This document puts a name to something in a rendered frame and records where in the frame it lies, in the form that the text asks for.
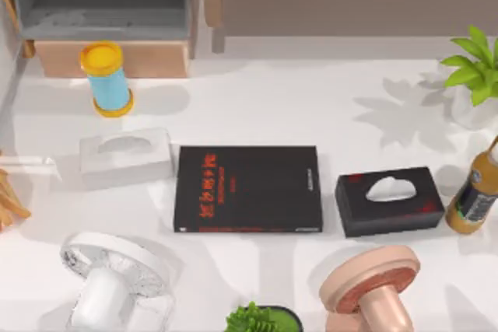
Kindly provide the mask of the blue cup with yellow lid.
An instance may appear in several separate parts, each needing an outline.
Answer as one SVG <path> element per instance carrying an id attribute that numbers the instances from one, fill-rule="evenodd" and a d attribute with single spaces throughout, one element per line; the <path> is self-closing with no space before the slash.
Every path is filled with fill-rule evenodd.
<path id="1" fill-rule="evenodd" d="M 79 62 L 93 94 L 93 105 L 104 117 L 121 117 L 134 104 L 133 92 L 123 69 L 121 47 L 103 40 L 86 45 Z"/>

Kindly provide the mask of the pink desk fan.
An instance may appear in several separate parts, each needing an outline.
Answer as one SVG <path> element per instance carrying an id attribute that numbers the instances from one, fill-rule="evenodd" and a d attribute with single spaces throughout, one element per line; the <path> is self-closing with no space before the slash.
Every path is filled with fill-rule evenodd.
<path id="1" fill-rule="evenodd" d="M 399 294 L 420 270 L 408 246 L 358 254 L 326 277 L 319 296 L 328 316 L 324 332 L 415 332 Z"/>

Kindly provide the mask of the black book with red lettering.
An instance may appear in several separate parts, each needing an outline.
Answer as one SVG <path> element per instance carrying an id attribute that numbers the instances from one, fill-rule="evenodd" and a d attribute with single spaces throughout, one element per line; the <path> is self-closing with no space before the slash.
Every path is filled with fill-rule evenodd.
<path id="1" fill-rule="evenodd" d="M 175 232 L 321 232 L 313 145 L 183 145 Z"/>

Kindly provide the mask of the green plant in white pot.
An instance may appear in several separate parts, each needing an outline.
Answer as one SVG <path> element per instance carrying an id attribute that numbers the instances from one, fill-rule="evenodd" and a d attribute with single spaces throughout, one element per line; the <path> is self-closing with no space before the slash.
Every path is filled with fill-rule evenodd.
<path id="1" fill-rule="evenodd" d="M 444 81 L 452 92 L 451 118 L 463 128 L 478 130 L 498 120 L 498 37 L 493 42 L 477 26 L 451 42 L 464 53 L 440 61 L 453 72 Z"/>

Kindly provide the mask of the white desk fan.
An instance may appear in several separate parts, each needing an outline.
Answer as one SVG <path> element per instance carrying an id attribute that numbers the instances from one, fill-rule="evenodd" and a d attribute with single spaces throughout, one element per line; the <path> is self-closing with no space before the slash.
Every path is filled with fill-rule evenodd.
<path id="1" fill-rule="evenodd" d="M 84 280 L 67 332 L 167 332 L 171 266 L 123 236 L 79 232 L 61 245 L 63 264 Z"/>

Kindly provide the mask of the black tissue box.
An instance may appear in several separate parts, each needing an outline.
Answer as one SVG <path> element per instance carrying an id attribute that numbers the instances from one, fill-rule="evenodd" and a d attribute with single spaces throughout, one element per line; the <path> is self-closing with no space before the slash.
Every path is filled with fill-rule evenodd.
<path id="1" fill-rule="evenodd" d="M 411 183 L 415 193 L 411 197 L 370 200 L 371 188 L 387 178 Z M 445 212 L 426 166 L 342 174 L 337 180 L 335 199 L 347 238 L 432 229 Z"/>

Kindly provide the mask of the green plant in black pot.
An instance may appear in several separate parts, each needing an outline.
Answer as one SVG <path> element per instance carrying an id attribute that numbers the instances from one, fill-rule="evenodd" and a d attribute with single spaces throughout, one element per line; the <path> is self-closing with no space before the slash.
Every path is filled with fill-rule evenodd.
<path id="1" fill-rule="evenodd" d="M 238 306 L 226 317 L 223 332 L 303 332 L 300 318 L 284 306 Z"/>

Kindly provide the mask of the white tissue box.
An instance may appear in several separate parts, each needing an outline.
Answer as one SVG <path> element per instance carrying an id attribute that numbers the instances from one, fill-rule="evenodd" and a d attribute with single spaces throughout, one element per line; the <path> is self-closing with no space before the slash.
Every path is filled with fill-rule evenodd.
<path id="1" fill-rule="evenodd" d="M 169 134 L 164 128 L 148 128 L 84 138 L 79 171 L 90 190 L 173 178 Z"/>

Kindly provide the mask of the pale wooden drawer front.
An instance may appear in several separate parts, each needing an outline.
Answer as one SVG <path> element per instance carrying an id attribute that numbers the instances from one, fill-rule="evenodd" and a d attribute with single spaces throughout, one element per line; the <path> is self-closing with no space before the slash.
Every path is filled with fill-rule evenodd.
<path id="1" fill-rule="evenodd" d="M 51 78 L 83 78 L 79 56 L 89 41 L 36 40 L 34 47 L 44 74 Z M 123 68 L 133 79 L 186 78 L 191 60 L 188 41 L 128 40 L 117 43 Z"/>

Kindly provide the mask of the brown bottle with dark label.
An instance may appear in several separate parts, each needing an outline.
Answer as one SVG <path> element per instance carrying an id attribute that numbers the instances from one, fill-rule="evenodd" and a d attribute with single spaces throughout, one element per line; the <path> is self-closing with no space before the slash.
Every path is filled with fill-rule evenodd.
<path id="1" fill-rule="evenodd" d="M 473 160 L 469 174 L 447 208 L 447 224 L 460 234 L 480 229 L 498 199 L 498 135 Z"/>

